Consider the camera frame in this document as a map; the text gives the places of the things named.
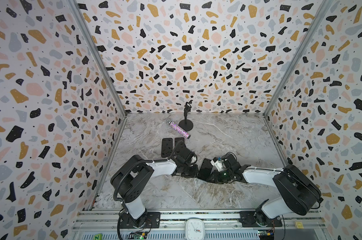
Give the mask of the black phone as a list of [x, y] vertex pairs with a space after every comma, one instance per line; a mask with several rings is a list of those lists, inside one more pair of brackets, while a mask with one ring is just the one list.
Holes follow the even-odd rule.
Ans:
[[211, 160], [204, 159], [202, 162], [202, 165], [199, 169], [198, 179], [207, 181], [211, 175], [212, 169], [213, 169], [213, 165], [211, 163]]

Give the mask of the black phone case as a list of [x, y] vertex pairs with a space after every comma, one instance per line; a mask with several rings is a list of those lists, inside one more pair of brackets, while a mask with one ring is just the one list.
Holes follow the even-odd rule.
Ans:
[[186, 145], [185, 145], [185, 138], [184, 137], [180, 137], [180, 138], [175, 138], [175, 153], [179, 154], [181, 152], [183, 152], [186, 149]]
[[161, 143], [161, 157], [167, 158], [170, 157], [173, 150], [173, 139], [172, 138], [164, 138]]

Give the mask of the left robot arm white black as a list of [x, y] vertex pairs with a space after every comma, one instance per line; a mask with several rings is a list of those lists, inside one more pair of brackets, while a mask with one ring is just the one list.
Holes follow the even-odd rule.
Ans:
[[144, 219], [147, 209], [140, 195], [149, 180], [162, 175], [194, 178], [198, 174], [197, 160], [197, 155], [189, 149], [174, 149], [170, 156], [155, 160], [134, 155], [110, 179], [113, 200], [122, 204], [132, 220]]

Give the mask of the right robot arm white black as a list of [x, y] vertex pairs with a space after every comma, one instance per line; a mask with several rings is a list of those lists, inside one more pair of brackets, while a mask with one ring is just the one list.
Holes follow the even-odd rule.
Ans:
[[278, 190], [278, 198], [265, 200], [256, 208], [254, 218], [260, 224], [288, 213], [304, 216], [316, 204], [321, 204], [319, 188], [294, 165], [284, 168], [242, 166], [232, 152], [207, 160], [207, 164], [211, 169], [207, 182], [260, 184]]

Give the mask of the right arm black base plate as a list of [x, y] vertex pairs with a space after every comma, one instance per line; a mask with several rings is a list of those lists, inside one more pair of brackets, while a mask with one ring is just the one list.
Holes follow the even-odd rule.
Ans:
[[244, 228], [256, 227], [282, 227], [283, 222], [280, 217], [269, 219], [262, 211], [241, 211], [239, 222]]

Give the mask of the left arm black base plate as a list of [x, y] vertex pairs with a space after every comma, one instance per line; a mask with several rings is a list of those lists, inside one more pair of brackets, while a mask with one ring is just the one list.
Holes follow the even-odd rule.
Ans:
[[121, 229], [158, 229], [160, 225], [160, 212], [145, 212], [135, 220], [130, 214], [123, 212], [118, 224]]

